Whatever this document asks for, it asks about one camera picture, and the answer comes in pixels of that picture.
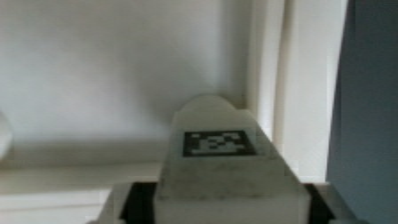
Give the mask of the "gripper right finger with black tip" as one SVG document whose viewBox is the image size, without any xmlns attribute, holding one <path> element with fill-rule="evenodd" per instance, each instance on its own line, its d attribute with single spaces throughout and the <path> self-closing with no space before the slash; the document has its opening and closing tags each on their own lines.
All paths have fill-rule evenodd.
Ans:
<svg viewBox="0 0 398 224">
<path fill-rule="evenodd" d="M 357 218 L 332 184 L 306 183 L 304 186 L 311 194 L 307 224 L 368 224 Z"/>
</svg>

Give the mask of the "gripper left finger with black tip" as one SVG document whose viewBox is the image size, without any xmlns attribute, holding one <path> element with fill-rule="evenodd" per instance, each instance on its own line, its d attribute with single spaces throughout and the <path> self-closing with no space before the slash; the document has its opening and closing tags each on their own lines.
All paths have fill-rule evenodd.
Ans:
<svg viewBox="0 0 398 224">
<path fill-rule="evenodd" d="M 115 184 L 98 218 L 87 224 L 154 224 L 154 190 L 154 182 Z"/>
</svg>

